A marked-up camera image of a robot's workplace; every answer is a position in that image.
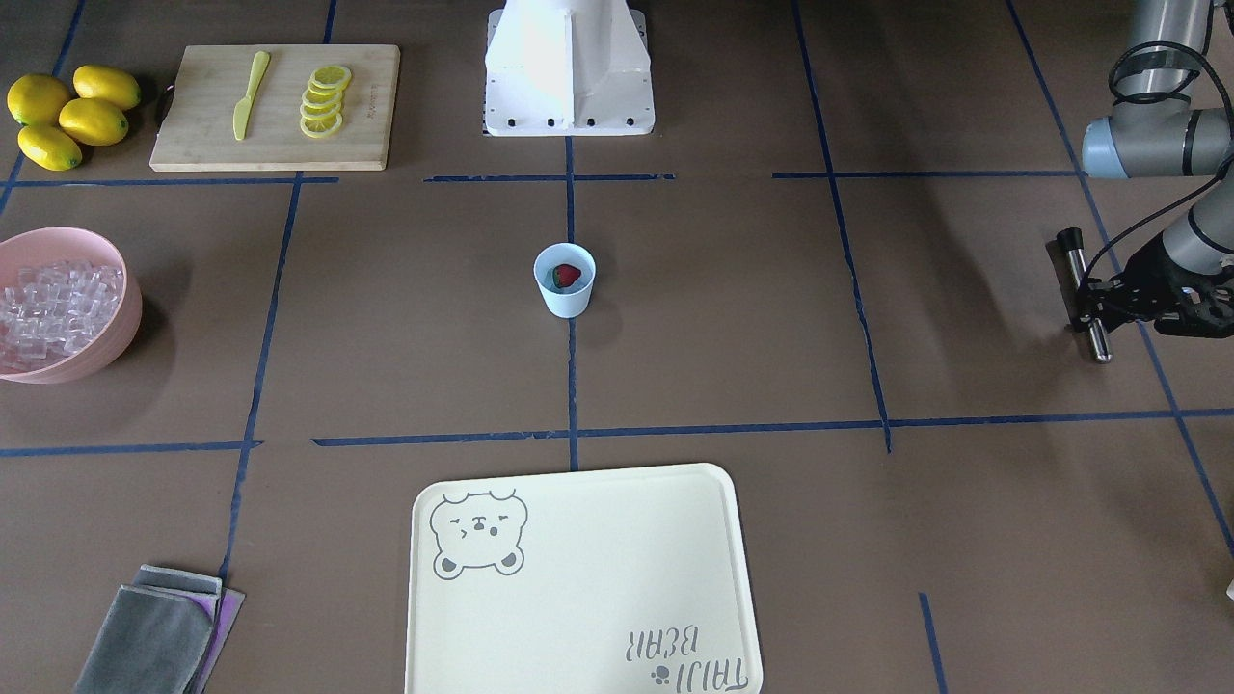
bear drawing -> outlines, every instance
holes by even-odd
[[[513,491],[494,496],[491,491],[468,494],[460,501],[443,495],[428,526],[437,536],[433,571],[453,580],[463,569],[492,567],[511,575],[523,567],[518,547],[527,524],[527,505]]]

blue joint cap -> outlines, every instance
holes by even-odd
[[[1092,121],[1083,132],[1083,170],[1093,178],[1130,178],[1114,148],[1109,117]]]

strawberry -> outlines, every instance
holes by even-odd
[[[568,265],[563,263],[553,268],[553,286],[557,286],[558,289],[565,289],[571,284],[574,284],[575,282],[579,282],[580,277],[582,277],[582,270],[580,270],[574,265]]]

bowl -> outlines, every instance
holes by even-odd
[[[17,383],[65,383],[90,375],[116,361],[137,335],[142,293],[120,251],[106,238],[68,226],[36,228],[0,242],[0,288],[17,285],[17,270],[57,261],[89,261],[123,273],[120,306],[102,331],[80,352],[41,369],[22,372],[0,366],[0,379]]]

knife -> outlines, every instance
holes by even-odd
[[[244,98],[236,102],[236,111],[232,112],[232,131],[236,133],[236,140],[244,140],[244,132],[248,130],[248,115],[253,111],[253,99],[257,98],[257,88],[262,84],[262,77],[265,75],[265,67],[270,64],[270,54],[265,51],[258,51],[253,54],[253,69],[248,73],[248,89],[244,91]]]

